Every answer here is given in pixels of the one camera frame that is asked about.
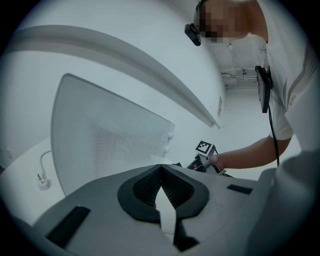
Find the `hand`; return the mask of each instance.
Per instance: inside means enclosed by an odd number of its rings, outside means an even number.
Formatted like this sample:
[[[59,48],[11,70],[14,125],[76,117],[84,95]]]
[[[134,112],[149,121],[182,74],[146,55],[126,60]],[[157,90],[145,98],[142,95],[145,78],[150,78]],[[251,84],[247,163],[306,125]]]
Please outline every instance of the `hand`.
[[[222,163],[219,161],[219,156],[217,154],[209,156],[209,161],[210,161],[211,165],[218,166],[218,168],[221,172],[225,169],[224,166],[222,165]]]

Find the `shirt sleeve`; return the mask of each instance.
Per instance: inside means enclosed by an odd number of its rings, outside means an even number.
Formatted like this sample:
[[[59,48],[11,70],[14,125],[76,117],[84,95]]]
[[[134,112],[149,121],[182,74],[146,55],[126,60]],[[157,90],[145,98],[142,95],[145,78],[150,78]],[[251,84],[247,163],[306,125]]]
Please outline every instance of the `shirt sleeve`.
[[[283,105],[281,99],[275,94],[272,93],[272,126],[275,138],[277,141],[290,139],[294,135],[294,131],[291,128],[287,118],[285,117],[285,113],[287,112],[285,106]],[[270,130],[269,134],[272,138],[274,137],[272,134],[272,130]]]

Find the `perforated panel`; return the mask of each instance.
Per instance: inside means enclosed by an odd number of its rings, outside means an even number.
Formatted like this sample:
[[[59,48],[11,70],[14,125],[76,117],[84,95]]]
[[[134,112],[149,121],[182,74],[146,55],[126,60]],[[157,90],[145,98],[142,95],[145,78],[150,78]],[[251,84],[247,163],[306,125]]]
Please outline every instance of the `perforated panel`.
[[[64,193],[94,179],[158,164],[174,127],[104,88],[63,76],[52,113],[51,147]]]
[[[124,132],[87,118],[87,138],[92,170],[96,179],[131,168],[143,158],[143,134]]]

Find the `man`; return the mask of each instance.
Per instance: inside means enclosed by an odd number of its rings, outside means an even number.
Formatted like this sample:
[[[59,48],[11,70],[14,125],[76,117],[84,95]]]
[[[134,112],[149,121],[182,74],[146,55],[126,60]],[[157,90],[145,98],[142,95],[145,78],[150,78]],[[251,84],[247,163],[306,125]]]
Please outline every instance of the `man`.
[[[304,101],[306,107],[304,92],[310,84],[318,82],[319,78],[318,57],[305,34],[299,29],[299,24],[283,6],[270,0],[202,0],[196,7],[194,23],[200,34],[210,38],[214,43],[225,43],[251,34],[261,37],[266,42],[274,84],[271,94],[272,122],[278,153],[281,155],[294,135],[291,124],[299,123],[297,118],[302,119],[297,116],[296,120],[289,123],[285,115],[297,102]],[[306,140],[309,140],[307,143],[312,149],[316,148],[316,143],[319,142],[312,141],[311,137]],[[214,155],[209,160],[222,171],[228,168],[264,166],[276,158],[274,139],[270,132],[269,136],[248,147]]]

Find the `handheld device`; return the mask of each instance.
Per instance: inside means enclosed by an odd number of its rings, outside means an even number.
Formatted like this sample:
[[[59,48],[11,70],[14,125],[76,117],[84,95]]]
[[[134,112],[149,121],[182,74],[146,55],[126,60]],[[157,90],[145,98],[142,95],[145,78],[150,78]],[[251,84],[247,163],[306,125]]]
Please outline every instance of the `handheld device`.
[[[274,87],[271,79],[270,67],[268,67],[266,71],[264,67],[256,66],[255,71],[258,82],[259,100],[261,102],[262,113],[267,113],[270,101],[270,92]]]

